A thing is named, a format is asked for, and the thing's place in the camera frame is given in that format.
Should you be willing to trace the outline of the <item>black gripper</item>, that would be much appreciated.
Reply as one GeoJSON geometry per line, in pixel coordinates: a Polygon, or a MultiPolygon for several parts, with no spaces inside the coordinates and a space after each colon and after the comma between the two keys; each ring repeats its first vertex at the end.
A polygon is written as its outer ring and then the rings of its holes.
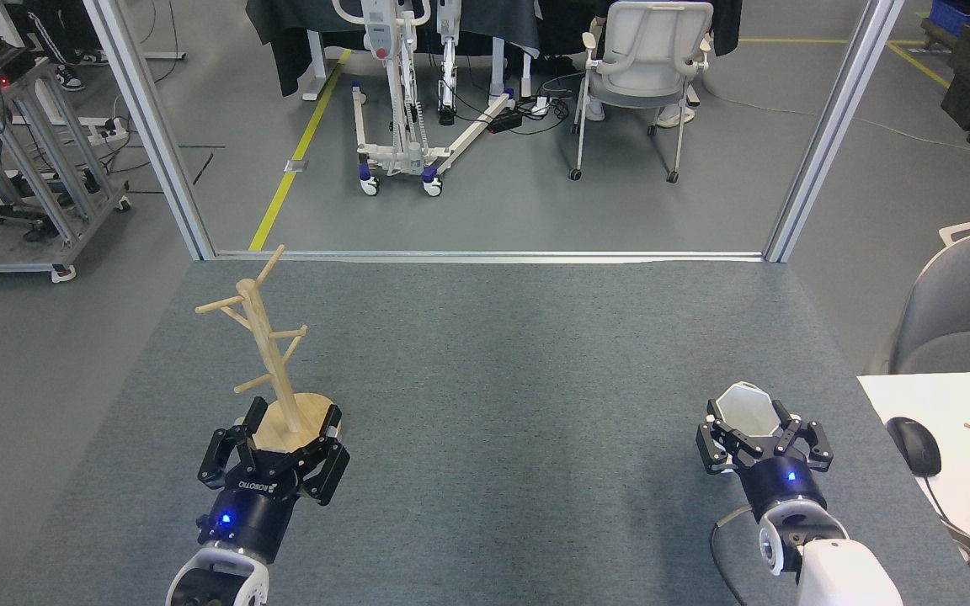
{"type": "Polygon", "coordinates": [[[759,439],[712,414],[696,431],[705,471],[711,475],[736,472],[755,520],[777,503],[800,497],[827,506],[812,473],[827,471],[833,460],[823,425],[788,412],[781,400],[774,400],[774,411],[781,430],[775,445],[759,446],[759,439]]]}
{"type": "Polygon", "coordinates": [[[211,512],[197,520],[201,545],[216,542],[223,549],[244,549],[247,556],[273,563],[299,494],[327,506],[350,462],[338,437],[342,411],[331,404],[318,438],[303,448],[301,467],[284,465],[289,453],[255,453],[258,432],[269,403],[255,396],[243,421],[217,429],[211,437],[197,476],[204,486],[221,490],[211,512]],[[227,471],[232,449],[240,463],[227,471]]]}

